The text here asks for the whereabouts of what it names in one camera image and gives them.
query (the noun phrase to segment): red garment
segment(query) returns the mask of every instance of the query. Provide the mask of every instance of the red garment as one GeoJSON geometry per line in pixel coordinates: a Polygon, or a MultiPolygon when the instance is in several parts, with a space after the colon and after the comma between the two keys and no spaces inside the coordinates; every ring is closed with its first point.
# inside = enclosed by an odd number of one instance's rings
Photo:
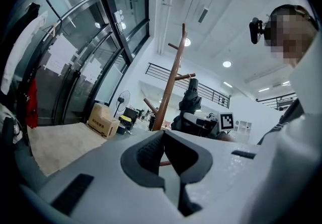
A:
{"type": "Polygon", "coordinates": [[[36,79],[33,78],[28,92],[28,101],[26,106],[26,124],[31,128],[38,125],[38,109],[37,109],[37,86],[36,79]]]}

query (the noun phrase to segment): cardboard box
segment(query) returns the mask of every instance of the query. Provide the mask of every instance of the cardboard box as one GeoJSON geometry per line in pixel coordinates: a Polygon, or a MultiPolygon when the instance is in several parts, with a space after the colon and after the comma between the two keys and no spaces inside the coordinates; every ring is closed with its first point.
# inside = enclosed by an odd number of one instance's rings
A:
{"type": "Polygon", "coordinates": [[[110,114],[110,108],[103,104],[95,103],[88,126],[104,138],[110,138],[116,134],[120,120],[110,114]]]}

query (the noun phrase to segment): wooden coat rack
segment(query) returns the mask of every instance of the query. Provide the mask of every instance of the wooden coat rack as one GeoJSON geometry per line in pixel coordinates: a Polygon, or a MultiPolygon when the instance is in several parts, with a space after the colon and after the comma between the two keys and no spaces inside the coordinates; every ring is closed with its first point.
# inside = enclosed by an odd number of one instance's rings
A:
{"type": "Polygon", "coordinates": [[[156,131],[156,130],[161,129],[163,120],[164,120],[165,115],[166,115],[166,111],[167,111],[167,107],[168,107],[169,100],[170,100],[170,97],[171,97],[171,93],[172,93],[172,90],[173,90],[173,86],[175,85],[175,81],[186,79],[186,78],[191,78],[191,77],[196,76],[195,73],[186,74],[184,76],[179,76],[179,77],[177,76],[178,69],[179,69],[180,62],[181,62],[181,58],[182,58],[182,54],[183,54],[183,50],[185,48],[186,38],[187,38],[186,25],[182,24],[182,37],[181,37],[179,47],[177,47],[177,46],[175,46],[175,45],[173,45],[171,43],[168,44],[170,47],[172,47],[172,48],[177,50],[177,55],[176,55],[175,61],[173,63],[171,72],[170,72],[170,76],[169,76],[169,79],[168,79],[168,82],[167,82],[165,92],[163,93],[163,97],[162,97],[162,100],[161,100],[159,110],[157,110],[147,98],[144,99],[144,102],[151,109],[151,111],[156,115],[156,120],[155,120],[155,123],[154,123],[152,131],[156,131]]]}

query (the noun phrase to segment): black metal railing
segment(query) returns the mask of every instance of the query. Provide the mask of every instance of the black metal railing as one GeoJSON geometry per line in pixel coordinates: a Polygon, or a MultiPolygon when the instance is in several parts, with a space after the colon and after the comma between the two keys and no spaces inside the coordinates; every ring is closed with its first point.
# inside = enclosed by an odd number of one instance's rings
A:
{"type": "MultiPolygon", "coordinates": [[[[149,63],[147,70],[145,71],[145,74],[148,74],[149,76],[152,76],[167,82],[170,76],[170,72],[171,71],[169,69],[149,63]]],[[[189,86],[189,79],[176,81],[175,86],[178,86],[186,90],[189,86]]],[[[202,98],[218,103],[219,105],[229,109],[229,102],[230,102],[229,97],[201,83],[199,83],[198,85],[198,95],[202,98]]]]}
{"type": "Polygon", "coordinates": [[[294,100],[297,99],[296,93],[290,93],[283,96],[278,96],[271,99],[265,99],[258,102],[263,103],[266,106],[274,108],[276,110],[286,110],[294,100]]]}

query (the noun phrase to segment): beige mat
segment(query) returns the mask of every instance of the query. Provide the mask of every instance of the beige mat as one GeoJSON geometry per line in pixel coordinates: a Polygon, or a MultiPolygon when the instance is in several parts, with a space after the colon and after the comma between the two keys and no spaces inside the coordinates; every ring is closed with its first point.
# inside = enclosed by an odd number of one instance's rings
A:
{"type": "Polygon", "coordinates": [[[28,127],[28,136],[34,158],[46,176],[106,141],[83,123],[28,127]]]}

